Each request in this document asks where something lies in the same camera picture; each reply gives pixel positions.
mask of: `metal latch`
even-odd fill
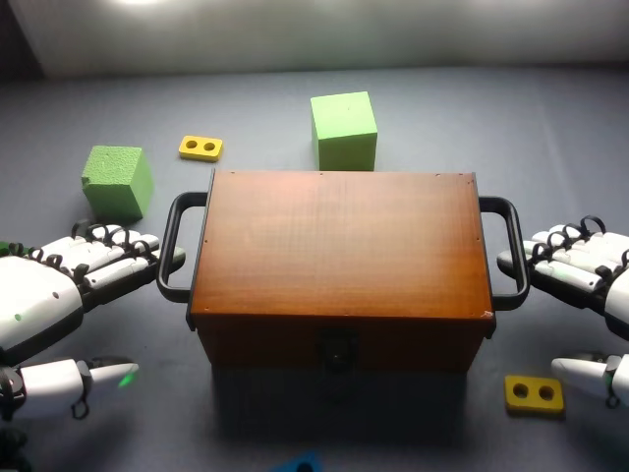
[[[324,329],[319,339],[319,357],[326,372],[343,374],[354,370],[358,352],[358,335],[353,329]]]

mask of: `blue object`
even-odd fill
[[[321,463],[316,455],[309,453],[284,465],[271,469],[271,472],[322,472]]]

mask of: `white backdrop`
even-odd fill
[[[628,0],[11,0],[49,77],[629,59]]]

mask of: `green light spot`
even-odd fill
[[[118,383],[118,387],[122,388],[123,386],[127,386],[128,384],[133,382],[135,378],[136,378],[135,372],[128,373],[124,378],[122,378],[120,383]]]

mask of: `wooden lid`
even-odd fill
[[[216,172],[196,320],[491,313],[474,174]]]

